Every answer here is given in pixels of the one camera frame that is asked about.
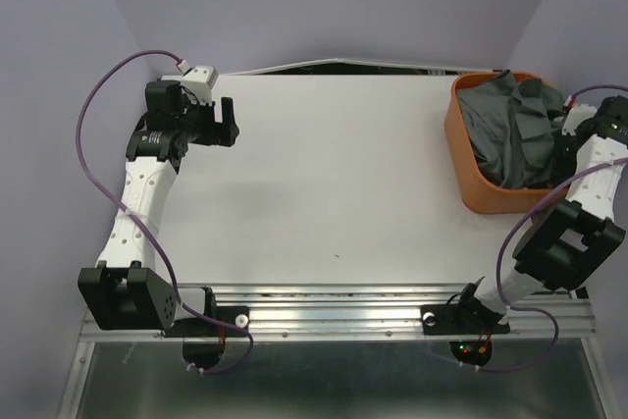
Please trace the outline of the grey skirt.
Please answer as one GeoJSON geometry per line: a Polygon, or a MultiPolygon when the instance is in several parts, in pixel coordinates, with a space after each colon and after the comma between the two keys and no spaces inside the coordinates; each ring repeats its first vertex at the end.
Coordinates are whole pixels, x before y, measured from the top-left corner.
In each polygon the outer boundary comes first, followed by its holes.
{"type": "Polygon", "coordinates": [[[565,96],[538,78],[506,70],[456,92],[478,168],[506,189],[551,185],[565,96]]]}

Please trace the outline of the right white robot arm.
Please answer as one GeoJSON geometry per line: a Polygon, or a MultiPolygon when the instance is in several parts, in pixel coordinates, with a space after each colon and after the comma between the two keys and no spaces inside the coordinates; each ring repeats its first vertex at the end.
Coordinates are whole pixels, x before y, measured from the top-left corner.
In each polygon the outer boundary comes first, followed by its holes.
{"type": "Polygon", "coordinates": [[[492,328],[509,305],[543,288],[578,288],[625,238],[613,204],[627,163],[626,97],[607,97],[599,107],[570,102],[561,124],[561,163],[572,174],[562,184],[567,193],[537,204],[540,218],[515,246],[507,275],[465,287],[451,307],[463,331],[492,328]]]}

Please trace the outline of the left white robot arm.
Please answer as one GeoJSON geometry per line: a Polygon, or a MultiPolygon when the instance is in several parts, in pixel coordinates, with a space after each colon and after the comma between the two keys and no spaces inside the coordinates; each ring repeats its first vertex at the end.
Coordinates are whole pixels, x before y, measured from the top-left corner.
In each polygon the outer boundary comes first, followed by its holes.
{"type": "Polygon", "coordinates": [[[79,272],[78,289],[103,331],[167,331],[184,320],[206,335],[226,325],[211,290],[185,309],[176,277],[163,279],[155,269],[166,258],[157,235],[188,148],[231,147],[239,135],[232,98],[212,99],[216,74],[194,73],[145,86],[146,110],[126,148],[124,190],[109,197],[118,208],[112,231],[94,267],[79,272]]]}

